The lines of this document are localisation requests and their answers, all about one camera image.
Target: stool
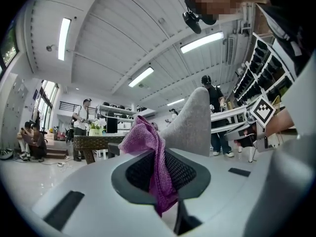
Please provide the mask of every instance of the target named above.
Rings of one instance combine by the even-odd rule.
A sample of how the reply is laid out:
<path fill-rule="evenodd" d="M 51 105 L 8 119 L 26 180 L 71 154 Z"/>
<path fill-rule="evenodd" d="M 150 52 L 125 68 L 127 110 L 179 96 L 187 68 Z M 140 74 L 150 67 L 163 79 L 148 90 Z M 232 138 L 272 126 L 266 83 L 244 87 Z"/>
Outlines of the stool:
<path fill-rule="evenodd" d="M 110 142 L 108 143 L 108 158 L 119 156 L 119 143 Z"/>

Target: pink cloth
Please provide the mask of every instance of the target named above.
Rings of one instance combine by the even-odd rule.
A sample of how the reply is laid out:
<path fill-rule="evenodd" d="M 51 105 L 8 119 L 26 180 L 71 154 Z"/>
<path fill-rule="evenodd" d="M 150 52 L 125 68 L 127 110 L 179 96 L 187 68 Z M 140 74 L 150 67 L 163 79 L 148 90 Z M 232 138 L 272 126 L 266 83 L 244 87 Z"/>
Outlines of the pink cloth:
<path fill-rule="evenodd" d="M 149 192 L 157 199 L 157 211 L 160 215 L 173 206 L 178 196 L 165 165 L 165 140 L 158 135 L 154 126 L 149 124 L 144 117 L 137 116 L 131 131 L 118 147 L 125 153 L 147 149 L 155 151 L 154 174 Z"/>

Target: fluorescent light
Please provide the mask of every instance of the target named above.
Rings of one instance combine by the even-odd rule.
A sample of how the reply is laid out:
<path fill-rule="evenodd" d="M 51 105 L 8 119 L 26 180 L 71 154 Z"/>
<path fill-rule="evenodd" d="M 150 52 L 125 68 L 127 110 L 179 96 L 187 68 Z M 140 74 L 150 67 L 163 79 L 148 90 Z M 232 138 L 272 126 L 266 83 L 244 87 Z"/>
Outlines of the fluorescent light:
<path fill-rule="evenodd" d="M 186 53 L 189 52 L 199 46 L 202 46 L 204 44 L 216 41 L 216 40 L 220 40 L 224 38 L 224 33 L 223 32 L 219 32 L 219 33 L 215 33 L 215 34 L 211 34 L 209 36 L 203 37 L 201 39 L 198 39 L 190 44 L 187 44 L 183 47 L 181 47 L 181 51 L 182 53 Z"/>
<path fill-rule="evenodd" d="M 151 67 L 147 68 L 143 73 L 141 73 L 138 77 L 136 77 L 128 86 L 134 87 L 141 80 L 149 76 L 152 72 L 154 72 L 154 70 Z"/>
<path fill-rule="evenodd" d="M 61 23 L 61 27 L 60 27 L 59 43 L 58 43 L 58 59 L 62 61 L 65 60 L 66 40 L 67 40 L 70 22 L 71 22 L 70 19 L 63 18 L 63 22 Z"/>
<path fill-rule="evenodd" d="M 172 102 L 172 103 L 170 103 L 170 104 L 167 104 L 167 106 L 174 105 L 174 104 L 180 103 L 180 102 L 182 102 L 182 101 L 184 101 L 184 98 L 182 98 L 182 99 L 180 99 L 180 100 L 178 100 L 178 101 Z"/>

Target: white floor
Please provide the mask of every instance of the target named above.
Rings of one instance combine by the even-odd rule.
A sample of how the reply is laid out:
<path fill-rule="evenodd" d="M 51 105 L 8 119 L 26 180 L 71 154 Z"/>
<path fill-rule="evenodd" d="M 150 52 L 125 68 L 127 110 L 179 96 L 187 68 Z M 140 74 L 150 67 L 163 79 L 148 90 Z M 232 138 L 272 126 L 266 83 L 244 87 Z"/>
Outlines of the white floor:
<path fill-rule="evenodd" d="M 283 135 L 284 141 L 294 138 L 295 135 Z M 65 142 L 60 143 L 61 147 L 64 147 Z M 233 151 L 235 153 L 234 158 L 228 158 L 223 154 L 216 156 L 218 159 L 224 159 L 228 161 L 241 161 L 247 164 L 256 164 L 256 160 L 262 153 L 256 153 L 254 161 L 248 162 L 249 148 L 245 148 L 241 153 L 237 152 L 237 146 L 231 143 Z M 68 146 L 70 155 L 72 156 L 72 146 Z M 96 160 L 103 160 L 103 157 L 95 157 Z M 46 159 L 43 164 L 38 162 L 16 162 L 12 159 L 6 161 L 0 161 L 0 174 L 3 182 L 8 188 L 8 192 L 14 201 L 21 203 L 27 208 L 32 206 L 38 201 L 52 187 L 61 183 L 67 176 L 74 173 L 81 167 L 86 166 L 85 161 L 77 162 L 68 161 L 68 168 L 59 168 L 58 162 L 63 162 L 61 159 Z M 173 229 L 177 214 L 177 204 L 175 204 L 170 210 L 165 212 L 162 216 L 164 222 Z"/>

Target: backpack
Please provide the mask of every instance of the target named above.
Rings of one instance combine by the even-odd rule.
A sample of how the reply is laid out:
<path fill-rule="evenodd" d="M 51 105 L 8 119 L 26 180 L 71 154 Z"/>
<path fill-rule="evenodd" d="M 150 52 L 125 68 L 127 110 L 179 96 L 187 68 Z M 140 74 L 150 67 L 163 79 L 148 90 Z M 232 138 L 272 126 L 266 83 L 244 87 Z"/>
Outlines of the backpack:
<path fill-rule="evenodd" d="M 77 115 L 79 115 L 80 110 L 81 110 L 81 105 L 80 105 L 80 109 L 79 109 L 79 112 L 77 113 Z M 76 119 L 75 117 L 73 117 L 73 120 L 74 120 L 74 121 L 77 121 L 77 119 Z"/>

